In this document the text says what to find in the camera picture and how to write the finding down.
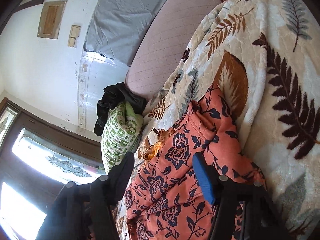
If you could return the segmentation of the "black garment on pillow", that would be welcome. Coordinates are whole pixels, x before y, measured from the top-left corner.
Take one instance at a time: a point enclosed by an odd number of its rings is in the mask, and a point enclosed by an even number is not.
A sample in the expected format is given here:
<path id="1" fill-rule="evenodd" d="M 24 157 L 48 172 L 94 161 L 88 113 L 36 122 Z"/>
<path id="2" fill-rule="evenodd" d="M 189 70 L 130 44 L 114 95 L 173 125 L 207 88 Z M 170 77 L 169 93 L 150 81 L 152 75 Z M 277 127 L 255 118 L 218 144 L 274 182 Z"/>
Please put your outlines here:
<path id="1" fill-rule="evenodd" d="M 102 135 L 109 110 L 116 108 L 121 102 L 128 102 L 135 114 L 142 114 L 147 104 L 145 98 L 134 94 L 123 82 L 107 86 L 97 103 L 97 120 L 93 131 L 95 135 Z"/>

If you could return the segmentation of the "stained glass window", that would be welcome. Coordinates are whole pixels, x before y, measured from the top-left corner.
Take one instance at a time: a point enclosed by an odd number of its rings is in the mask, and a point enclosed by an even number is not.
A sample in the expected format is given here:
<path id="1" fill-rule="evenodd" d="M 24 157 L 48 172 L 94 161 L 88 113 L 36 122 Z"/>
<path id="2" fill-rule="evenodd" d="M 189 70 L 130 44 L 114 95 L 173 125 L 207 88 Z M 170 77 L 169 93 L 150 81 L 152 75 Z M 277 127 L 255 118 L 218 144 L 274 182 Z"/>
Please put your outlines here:
<path id="1" fill-rule="evenodd" d="M 1 239 L 35 239 L 65 184 L 104 173 L 98 142 L 1 106 Z"/>

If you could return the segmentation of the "pink quilted bolster cushion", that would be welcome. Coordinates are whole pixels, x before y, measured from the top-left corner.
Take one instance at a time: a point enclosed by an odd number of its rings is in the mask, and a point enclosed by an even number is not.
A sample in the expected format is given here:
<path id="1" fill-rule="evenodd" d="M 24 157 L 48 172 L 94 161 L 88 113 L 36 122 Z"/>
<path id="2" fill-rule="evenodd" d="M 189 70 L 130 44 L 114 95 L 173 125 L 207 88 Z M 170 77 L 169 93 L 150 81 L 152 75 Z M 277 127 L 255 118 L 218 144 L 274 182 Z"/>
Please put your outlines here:
<path id="1" fill-rule="evenodd" d="M 141 42 L 125 84 L 151 99 L 177 68 L 203 18 L 221 0 L 167 0 Z"/>

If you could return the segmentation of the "beige wall switch plate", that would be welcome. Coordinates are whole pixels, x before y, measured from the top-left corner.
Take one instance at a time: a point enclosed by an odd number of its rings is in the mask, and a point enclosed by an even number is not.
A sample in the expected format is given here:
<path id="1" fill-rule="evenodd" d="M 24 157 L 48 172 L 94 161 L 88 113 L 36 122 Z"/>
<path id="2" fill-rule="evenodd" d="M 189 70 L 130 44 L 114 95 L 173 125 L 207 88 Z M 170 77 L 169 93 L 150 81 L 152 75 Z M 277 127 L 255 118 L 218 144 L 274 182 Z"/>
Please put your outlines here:
<path id="1" fill-rule="evenodd" d="M 67 46 L 75 48 L 77 38 L 80 36 L 81 27 L 79 25 L 72 25 L 69 33 Z"/>

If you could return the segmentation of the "dark wooden door frame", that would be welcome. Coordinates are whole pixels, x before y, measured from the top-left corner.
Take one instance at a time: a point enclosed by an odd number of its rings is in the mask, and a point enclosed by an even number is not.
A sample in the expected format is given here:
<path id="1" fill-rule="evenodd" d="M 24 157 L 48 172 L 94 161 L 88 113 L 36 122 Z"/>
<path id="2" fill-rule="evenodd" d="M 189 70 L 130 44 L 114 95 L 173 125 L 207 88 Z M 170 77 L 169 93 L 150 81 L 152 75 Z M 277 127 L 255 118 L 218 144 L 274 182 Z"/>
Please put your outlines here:
<path id="1" fill-rule="evenodd" d="M 86 184 L 104 173 L 99 142 L 1 100 L 1 185 L 47 213 L 69 181 Z"/>

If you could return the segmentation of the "leaf-pattern fleece blanket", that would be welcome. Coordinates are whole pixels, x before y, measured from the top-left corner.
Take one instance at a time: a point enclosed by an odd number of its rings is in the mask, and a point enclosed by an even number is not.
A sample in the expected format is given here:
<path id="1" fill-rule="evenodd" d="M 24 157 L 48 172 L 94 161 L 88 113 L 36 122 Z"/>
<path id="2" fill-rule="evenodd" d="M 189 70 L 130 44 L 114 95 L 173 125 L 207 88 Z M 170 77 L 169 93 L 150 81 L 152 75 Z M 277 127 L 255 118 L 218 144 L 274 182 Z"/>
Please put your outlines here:
<path id="1" fill-rule="evenodd" d="M 225 0 L 202 20 L 144 110 L 129 185 L 212 85 L 290 239 L 319 239 L 319 23 L 303 0 Z M 116 218 L 121 239 L 130 239 L 126 212 L 124 195 Z"/>

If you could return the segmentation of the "green white patterned pillow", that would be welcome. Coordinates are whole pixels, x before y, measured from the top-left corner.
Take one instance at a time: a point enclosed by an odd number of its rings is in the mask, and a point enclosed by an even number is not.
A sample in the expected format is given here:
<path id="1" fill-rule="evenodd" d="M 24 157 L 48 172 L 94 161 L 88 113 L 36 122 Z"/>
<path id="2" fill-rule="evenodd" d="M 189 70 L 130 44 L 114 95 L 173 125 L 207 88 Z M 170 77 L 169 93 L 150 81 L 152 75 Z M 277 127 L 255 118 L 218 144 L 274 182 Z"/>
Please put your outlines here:
<path id="1" fill-rule="evenodd" d="M 119 164 L 127 152 L 136 150 L 142 125 L 143 117 L 136 114 L 128 102 L 121 102 L 109 111 L 101 136 L 101 156 L 106 173 Z"/>

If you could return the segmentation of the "wooden wall panel plaque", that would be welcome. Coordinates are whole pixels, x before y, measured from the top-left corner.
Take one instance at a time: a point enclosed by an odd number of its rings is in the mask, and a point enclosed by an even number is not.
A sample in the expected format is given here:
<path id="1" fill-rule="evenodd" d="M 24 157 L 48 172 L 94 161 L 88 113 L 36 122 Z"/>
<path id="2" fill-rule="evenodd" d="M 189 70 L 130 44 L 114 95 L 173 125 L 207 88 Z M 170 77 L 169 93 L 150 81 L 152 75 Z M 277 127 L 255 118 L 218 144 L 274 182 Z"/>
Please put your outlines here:
<path id="1" fill-rule="evenodd" d="M 37 36 L 57 40 L 67 1 L 45 2 L 42 8 Z"/>

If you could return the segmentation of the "orange floral garment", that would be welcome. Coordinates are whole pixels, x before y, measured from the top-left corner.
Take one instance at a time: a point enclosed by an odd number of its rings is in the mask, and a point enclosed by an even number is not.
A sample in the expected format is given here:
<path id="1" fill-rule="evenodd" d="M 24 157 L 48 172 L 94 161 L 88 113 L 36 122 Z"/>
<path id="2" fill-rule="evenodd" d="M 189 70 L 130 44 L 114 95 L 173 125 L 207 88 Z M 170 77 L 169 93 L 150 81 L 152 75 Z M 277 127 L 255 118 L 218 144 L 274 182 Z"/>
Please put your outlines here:
<path id="1" fill-rule="evenodd" d="M 204 156 L 237 183 L 264 183 L 261 169 L 242 154 L 231 110 L 217 85 L 189 103 L 158 153 L 125 192 L 130 239 L 207 239 L 215 208 L 205 201 L 192 159 Z"/>

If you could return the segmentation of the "grey pillow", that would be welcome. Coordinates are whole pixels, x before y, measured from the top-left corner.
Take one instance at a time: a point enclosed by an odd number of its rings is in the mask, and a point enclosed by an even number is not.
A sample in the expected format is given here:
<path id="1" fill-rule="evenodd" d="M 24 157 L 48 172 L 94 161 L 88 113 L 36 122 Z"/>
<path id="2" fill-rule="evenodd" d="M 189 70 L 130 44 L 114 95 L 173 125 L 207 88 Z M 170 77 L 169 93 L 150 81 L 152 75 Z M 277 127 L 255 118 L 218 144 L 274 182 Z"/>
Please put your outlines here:
<path id="1" fill-rule="evenodd" d="M 167 0 L 99 0 L 84 51 L 130 66 L 153 20 Z"/>

